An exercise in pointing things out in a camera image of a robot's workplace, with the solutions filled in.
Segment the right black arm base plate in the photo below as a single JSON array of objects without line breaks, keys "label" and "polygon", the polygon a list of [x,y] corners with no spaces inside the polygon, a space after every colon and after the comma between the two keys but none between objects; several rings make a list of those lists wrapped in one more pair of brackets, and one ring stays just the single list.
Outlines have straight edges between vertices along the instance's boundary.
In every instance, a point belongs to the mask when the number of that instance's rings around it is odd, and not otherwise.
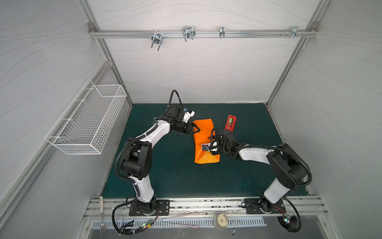
[{"label": "right black arm base plate", "polygon": [[286,214],[286,209],[282,199],[276,203],[271,203],[266,198],[246,198],[240,204],[245,209],[246,214]]}]

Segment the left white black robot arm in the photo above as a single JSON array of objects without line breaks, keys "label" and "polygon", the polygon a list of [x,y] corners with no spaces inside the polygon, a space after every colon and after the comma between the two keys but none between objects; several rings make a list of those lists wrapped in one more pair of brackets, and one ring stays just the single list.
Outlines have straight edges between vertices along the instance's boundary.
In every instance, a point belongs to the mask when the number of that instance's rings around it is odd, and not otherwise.
[{"label": "left white black robot arm", "polygon": [[154,122],[143,134],[127,139],[114,165],[116,175],[132,183],[136,200],[150,208],[154,207],[156,201],[149,178],[154,146],[172,130],[185,134],[201,131],[195,123],[184,122],[178,118],[159,117],[155,118]]}]

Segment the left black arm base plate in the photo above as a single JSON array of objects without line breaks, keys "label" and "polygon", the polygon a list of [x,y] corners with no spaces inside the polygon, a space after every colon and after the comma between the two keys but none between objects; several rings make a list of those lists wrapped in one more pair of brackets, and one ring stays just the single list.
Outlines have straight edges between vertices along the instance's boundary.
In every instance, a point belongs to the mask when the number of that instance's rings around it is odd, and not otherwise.
[{"label": "left black arm base plate", "polygon": [[169,211],[169,200],[153,199],[149,203],[136,201],[130,205],[129,216],[168,216]]}]

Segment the orange wrapping paper sheet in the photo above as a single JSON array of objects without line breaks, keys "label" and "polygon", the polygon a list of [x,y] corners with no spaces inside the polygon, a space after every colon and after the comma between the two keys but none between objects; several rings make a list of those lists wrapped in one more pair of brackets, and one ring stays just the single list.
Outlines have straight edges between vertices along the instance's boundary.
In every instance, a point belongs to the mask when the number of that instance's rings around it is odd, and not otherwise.
[{"label": "orange wrapping paper sheet", "polygon": [[209,151],[203,151],[202,145],[210,143],[211,131],[214,128],[212,119],[198,119],[193,123],[200,129],[200,132],[194,134],[195,142],[195,163],[210,164],[218,163],[220,155],[212,155]]}]

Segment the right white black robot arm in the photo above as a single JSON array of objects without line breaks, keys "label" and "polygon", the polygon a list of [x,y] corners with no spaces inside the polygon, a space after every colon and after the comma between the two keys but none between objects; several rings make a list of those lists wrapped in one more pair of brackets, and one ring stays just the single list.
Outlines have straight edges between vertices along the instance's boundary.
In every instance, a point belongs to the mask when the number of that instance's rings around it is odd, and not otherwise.
[{"label": "right white black robot arm", "polygon": [[291,190],[305,187],[312,182],[312,173],[307,163],[286,143],[278,146],[261,146],[239,143],[234,137],[211,136],[209,143],[201,146],[212,155],[225,154],[243,161],[253,161],[271,166],[275,179],[254,205],[270,213]]}]

